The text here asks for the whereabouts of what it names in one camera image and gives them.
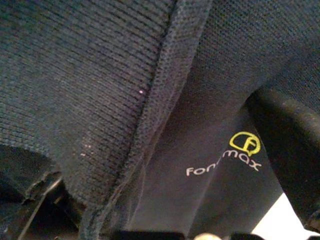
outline white surface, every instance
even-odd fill
[[[303,228],[285,194],[279,197],[252,233],[265,240],[307,240],[310,236],[320,236]]]

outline logo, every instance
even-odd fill
[[[239,145],[240,143],[238,143],[238,142],[240,142],[240,141],[237,141],[237,140],[243,139],[242,136],[245,137],[245,141],[244,141],[244,144]],[[247,132],[247,131],[241,131],[241,132],[236,133],[230,139],[229,144],[231,147],[233,147],[235,149],[246,152],[249,155],[249,157],[251,157],[251,155],[253,155],[253,154],[257,154],[258,152],[260,152],[260,149],[261,149],[261,144],[260,144],[259,138],[256,135],[254,135],[250,132]]]
[[[240,131],[233,135],[233,137],[229,141],[229,144],[231,147],[242,152],[239,152],[237,150],[226,150],[216,163],[212,163],[208,166],[199,168],[188,167],[185,170],[185,175],[187,177],[190,177],[191,175],[199,176],[202,174],[209,173],[218,166],[221,159],[227,157],[239,159],[241,162],[245,163],[253,170],[259,172],[259,169],[262,167],[262,164],[250,158],[252,155],[259,153],[261,150],[261,142],[256,135],[247,131]]]
[[[240,131],[233,135],[233,137],[230,139],[229,144],[231,147],[247,153],[247,155],[245,153],[239,153],[236,150],[227,150],[222,154],[223,158],[226,155],[228,157],[231,157],[233,155],[234,158],[238,158],[249,167],[259,172],[258,167],[262,167],[262,164],[256,162],[253,159],[250,159],[253,154],[257,154],[261,150],[261,143],[256,135],[247,131]]]

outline yellow logo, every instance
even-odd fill
[[[246,136],[246,140],[244,142],[244,145],[243,146],[239,146],[239,145],[236,145],[235,144],[235,140],[237,138],[241,138],[240,136]],[[236,133],[231,139],[230,139],[230,142],[229,142],[230,146],[235,148],[235,149],[238,149],[238,150],[241,150],[243,152],[246,152],[248,153],[249,157],[252,155],[252,154],[257,154],[260,149],[261,149],[261,144],[260,144],[260,140],[259,138],[250,133],[250,132],[247,132],[247,131],[240,131],[238,133]]]

